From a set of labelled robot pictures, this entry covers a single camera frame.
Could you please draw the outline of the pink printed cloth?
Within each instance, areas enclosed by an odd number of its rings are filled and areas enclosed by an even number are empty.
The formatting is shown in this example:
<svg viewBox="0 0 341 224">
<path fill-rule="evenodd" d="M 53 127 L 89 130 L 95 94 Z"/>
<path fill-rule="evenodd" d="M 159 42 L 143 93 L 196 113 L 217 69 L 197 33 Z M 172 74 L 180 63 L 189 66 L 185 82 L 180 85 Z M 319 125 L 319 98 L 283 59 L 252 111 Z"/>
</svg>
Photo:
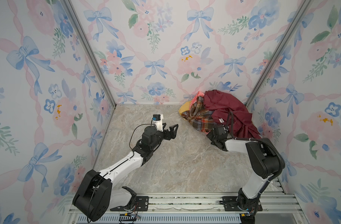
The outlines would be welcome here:
<svg viewBox="0 0 341 224">
<path fill-rule="evenodd" d="M 193 104 L 197 102 L 198 97 L 202 97 L 202 98 L 203 98 L 204 95 L 205 95 L 205 94 L 204 94 L 203 92 L 201 92 L 201 91 L 197 92 L 196 95 L 194 96 L 194 98 L 193 98 L 193 99 L 191 100 L 191 102 L 190 102 L 189 109 L 191 109 L 192 106 L 193 106 Z"/>
</svg>

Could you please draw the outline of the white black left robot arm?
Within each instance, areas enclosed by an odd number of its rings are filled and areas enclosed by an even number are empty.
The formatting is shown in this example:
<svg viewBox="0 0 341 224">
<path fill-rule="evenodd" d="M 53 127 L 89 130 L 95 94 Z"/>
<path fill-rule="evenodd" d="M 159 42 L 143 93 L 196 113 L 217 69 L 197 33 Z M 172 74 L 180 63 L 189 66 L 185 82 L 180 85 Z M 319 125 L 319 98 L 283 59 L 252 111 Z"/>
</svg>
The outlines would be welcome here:
<svg viewBox="0 0 341 224">
<path fill-rule="evenodd" d="M 92 169 L 86 173 L 72 204 L 87 217 L 88 223 L 99 220 L 111 209 L 138 209 L 135 191 L 126 186 L 114 189 L 114 186 L 130 172 L 148 162 L 162 141 L 176 138 L 179 126 L 173 125 L 169 129 L 165 126 L 166 124 L 161 125 L 161 131 L 155 124 L 146 126 L 141 139 L 123 159 L 106 169 Z"/>
</svg>

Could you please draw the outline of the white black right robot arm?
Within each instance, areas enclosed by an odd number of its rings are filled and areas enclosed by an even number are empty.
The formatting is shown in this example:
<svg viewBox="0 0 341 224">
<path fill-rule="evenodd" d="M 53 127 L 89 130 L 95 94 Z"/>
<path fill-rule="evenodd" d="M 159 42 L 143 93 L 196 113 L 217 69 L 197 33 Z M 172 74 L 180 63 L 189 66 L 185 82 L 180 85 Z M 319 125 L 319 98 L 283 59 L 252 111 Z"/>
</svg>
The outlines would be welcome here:
<svg viewBox="0 0 341 224">
<path fill-rule="evenodd" d="M 268 138 L 238 138 L 230 136 L 223 126 L 215 126 L 207 138 L 222 151 L 248 155 L 252 173 L 236 197 L 222 197 L 225 211 L 239 211 L 242 217 L 254 216 L 261 210 L 260 197 L 285 168 L 285 161 Z"/>
</svg>

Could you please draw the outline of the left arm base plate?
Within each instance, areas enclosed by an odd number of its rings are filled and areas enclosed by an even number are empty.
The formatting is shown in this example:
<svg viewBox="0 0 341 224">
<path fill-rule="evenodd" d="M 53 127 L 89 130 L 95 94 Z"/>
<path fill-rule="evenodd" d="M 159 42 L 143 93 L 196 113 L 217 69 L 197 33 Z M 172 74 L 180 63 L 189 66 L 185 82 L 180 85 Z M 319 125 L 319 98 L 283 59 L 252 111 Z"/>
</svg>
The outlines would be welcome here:
<svg viewBox="0 0 341 224">
<path fill-rule="evenodd" d="M 148 196 L 136 196 L 126 206 L 118 206 L 111 208 L 110 211 L 147 211 L 149 207 L 149 197 Z"/>
</svg>

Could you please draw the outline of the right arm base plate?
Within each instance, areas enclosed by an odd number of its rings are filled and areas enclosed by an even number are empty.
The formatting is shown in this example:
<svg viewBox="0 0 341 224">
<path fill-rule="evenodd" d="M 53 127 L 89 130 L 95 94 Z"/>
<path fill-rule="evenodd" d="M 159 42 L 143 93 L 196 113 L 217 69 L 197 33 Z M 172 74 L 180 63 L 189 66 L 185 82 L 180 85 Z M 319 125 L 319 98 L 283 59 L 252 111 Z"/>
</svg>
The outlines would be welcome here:
<svg viewBox="0 0 341 224">
<path fill-rule="evenodd" d="M 260 200 L 257 198 L 247 199 L 243 196 L 224 196 L 221 198 L 220 204 L 224 206 L 225 211 L 238 211 L 243 213 L 263 211 Z"/>
</svg>

